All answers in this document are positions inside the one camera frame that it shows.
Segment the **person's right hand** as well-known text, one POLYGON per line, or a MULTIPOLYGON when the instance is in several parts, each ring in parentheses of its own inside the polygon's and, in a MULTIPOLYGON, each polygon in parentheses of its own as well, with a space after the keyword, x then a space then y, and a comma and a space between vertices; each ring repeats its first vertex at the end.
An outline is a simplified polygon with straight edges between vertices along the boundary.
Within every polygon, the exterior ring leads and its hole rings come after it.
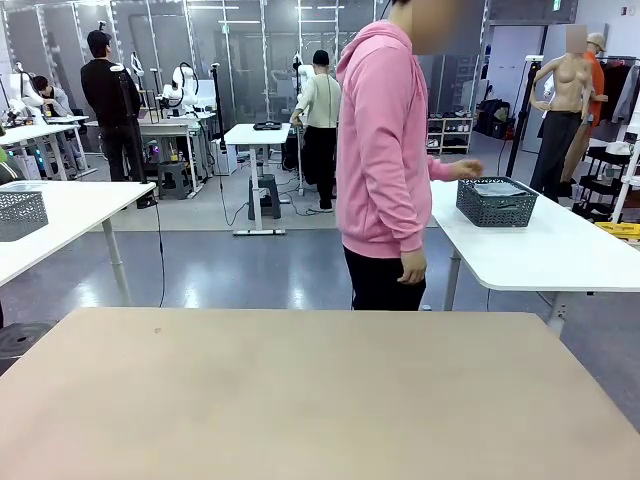
POLYGON ((425 280, 427 261, 424 249, 402 252, 400 256, 402 275, 398 282, 405 285, 415 285, 425 280))

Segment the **person's left hand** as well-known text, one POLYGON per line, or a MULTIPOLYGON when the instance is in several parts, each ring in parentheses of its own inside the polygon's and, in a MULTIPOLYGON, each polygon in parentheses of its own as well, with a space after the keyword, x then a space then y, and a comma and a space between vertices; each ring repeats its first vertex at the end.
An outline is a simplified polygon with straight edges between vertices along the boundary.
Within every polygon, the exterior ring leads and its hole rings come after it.
POLYGON ((454 180, 477 179, 484 174, 484 165, 476 159, 464 159, 452 164, 454 180))

